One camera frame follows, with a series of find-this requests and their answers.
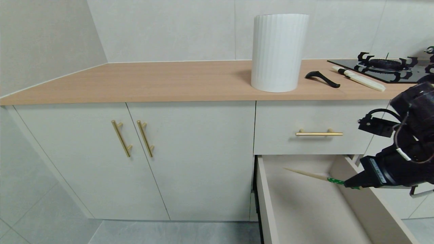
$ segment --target open drawer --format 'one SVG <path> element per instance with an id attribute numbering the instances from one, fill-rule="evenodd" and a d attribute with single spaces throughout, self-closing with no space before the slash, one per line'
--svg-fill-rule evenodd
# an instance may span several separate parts
<path id="1" fill-rule="evenodd" d="M 416 244 L 405 224 L 375 192 L 355 190 L 283 168 L 337 179 L 356 174 L 343 155 L 264 155 L 255 165 L 265 244 Z"/>

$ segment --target wooden countertop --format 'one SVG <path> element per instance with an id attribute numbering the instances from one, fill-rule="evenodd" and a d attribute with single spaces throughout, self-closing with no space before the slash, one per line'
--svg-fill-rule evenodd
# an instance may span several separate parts
<path id="1" fill-rule="evenodd" d="M 88 102 L 392 99 L 413 84 L 385 84 L 379 92 L 331 69 L 325 59 L 303 60 L 296 90 L 270 93 L 250 86 L 251 61 L 108 63 L 0 99 L 1 105 Z M 305 79 L 320 71 L 340 88 Z"/>

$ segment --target green tape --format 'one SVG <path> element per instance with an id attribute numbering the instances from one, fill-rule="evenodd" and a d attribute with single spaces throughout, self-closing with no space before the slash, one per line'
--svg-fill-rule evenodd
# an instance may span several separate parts
<path id="1" fill-rule="evenodd" d="M 341 180 L 338 180 L 338 179 L 335 179 L 335 178 L 327 178 L 327 180 L 329 181 L 329 182 L 331 182 L 331 183 L 335 183 L 335 184 L 338 184 L 338 185 L 344 185 L 344 181 L 341 181 Z M 358 187 L 358 186 L 356 186 L 356 187 L 351 187 L 352 189 L 357 189 L 357 190 L 360 190 L 360 187 Z"/>

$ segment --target sticker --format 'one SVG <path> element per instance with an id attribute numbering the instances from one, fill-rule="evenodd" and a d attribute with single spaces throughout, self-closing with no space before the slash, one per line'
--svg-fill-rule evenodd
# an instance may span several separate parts
<path id="1" fill-rule="evenodd" d="M 377 165 L 377 162 L 373 158 L 370 158 L 369 160 L 371 161 L 371 164 L 374 167 L 375 172 L 377 172 L 377 175 L 380 178 L 380 181 L 383 183 L 387 183 L 386 179 L 384 178 L 383 173 L 381 172 L 380 168 Z"/>

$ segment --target gold handle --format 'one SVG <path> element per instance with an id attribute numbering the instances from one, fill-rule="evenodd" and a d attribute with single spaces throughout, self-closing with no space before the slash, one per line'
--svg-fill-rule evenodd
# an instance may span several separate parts
<path id="1" fill-rule="evenodd" d="M 344 133 L 334 132 L 332 129 L 328 129 L 327 132 L 304 132 L 303 129 L 300 129 L 300 131 L 296 133 L 296 136 L 342 136 L 342 135 L 344 135 Z"/>
<path id="2" fill-rule="evenodd" d="M 125 145 L 124 138 L 122 137 L 122 135 L 121 135 L 121 133 L 120 133 L 120 131 L 119 131 L 119 128 L 122 127 L 124 124 L 123 124 L 122 122 L 120 122 L 120 123 L 118 124 L 118 123 L 116 123 L 115 120 L 112 120 L 112 125 L 113 125 L 113 128 L 115 128 L 116 134 L 117 134 L 118 137 L 119 137 L 119 141 L 121 141 L 122 147 L 124 148 L 125 153 L 127 154 L 127 157 L 131 157 L 131 155 L 130 155 L 130 150 L 131 150 L 131 148 L 133 147 L 133 145 L 129 145 L 129 146 L 127 147 L 127 146 Z"/>
<path id="3" fill-rule="evenodd" d="M 146 138 L 146 134 L 145 134 L 146 123 L 142 124 L 141 121 L 138 120 L 137 125 L 138 125 L 138 128 L 140 129 L 140 133 L 141 133 L 141 136 L 143 137 L 143 141 L 145 142 L 146 149 L 149 152 L 149 156 L 151 158 L 153 158 L 154 154 L 152 153 L 152 151 L 154 150 L 154 145 L 149 146 L 148 139 Z"/>

